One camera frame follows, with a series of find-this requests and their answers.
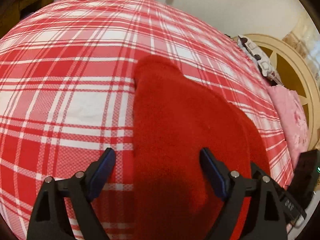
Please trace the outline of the red knit sweater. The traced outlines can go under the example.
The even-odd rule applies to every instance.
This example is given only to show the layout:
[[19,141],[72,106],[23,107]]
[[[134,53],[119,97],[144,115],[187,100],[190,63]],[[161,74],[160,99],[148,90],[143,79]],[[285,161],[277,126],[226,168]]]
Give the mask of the red knit sweater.
[[134,68],[134,239],[204,239],[223,206],[200,167],[200,150],[243,177],[269,172],[253,122],[213,90],[151,55]]

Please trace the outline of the pink blanket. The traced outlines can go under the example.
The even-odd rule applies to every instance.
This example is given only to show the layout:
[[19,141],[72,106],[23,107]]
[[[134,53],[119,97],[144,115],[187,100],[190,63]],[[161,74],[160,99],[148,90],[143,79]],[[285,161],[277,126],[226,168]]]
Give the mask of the pink blanket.
[[306,116],[296,91],[281,85],[267,88],[268,94],[279,115],[287,142],[292,167],[296,168],[301,153],[309,146],[309,129]]

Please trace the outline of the red plaid bed sheet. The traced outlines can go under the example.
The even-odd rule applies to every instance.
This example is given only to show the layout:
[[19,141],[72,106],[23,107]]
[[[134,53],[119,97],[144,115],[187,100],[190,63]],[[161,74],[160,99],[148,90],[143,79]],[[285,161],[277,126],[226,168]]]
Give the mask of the red plaid bed sheet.
[[150,54],[245,112],[271,177],[291,183],[268,83],[235,41],[155,0],[59,0],[1,39],[1,215],[18,239],[44,178],[68,178],[107,147],[117,162],[93,206],[111,239],[132,238],[132,70]]

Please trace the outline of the beige wooden headboard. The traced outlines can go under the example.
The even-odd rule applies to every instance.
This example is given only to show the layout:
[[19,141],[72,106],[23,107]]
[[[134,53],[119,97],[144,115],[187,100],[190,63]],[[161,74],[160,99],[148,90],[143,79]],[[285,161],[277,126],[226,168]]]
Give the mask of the beige wooden headboard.
[[247,34],[270,58],[287,89],[297,92],[308,122],[310,144],[319,142],[319,88],[305,60],[287,43],[263,34]]

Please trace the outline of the patterned white pillow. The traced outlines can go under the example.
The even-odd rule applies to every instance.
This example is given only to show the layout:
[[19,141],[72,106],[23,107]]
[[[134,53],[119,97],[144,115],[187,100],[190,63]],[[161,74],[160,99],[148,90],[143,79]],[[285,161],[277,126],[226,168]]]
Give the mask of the patterned white pillow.
[[272,65],[270,58],[258,45],[243,35],[238,35],[237,44],[255,63],[264,78],[268,79],[273,86],[283,85],[280,75]]

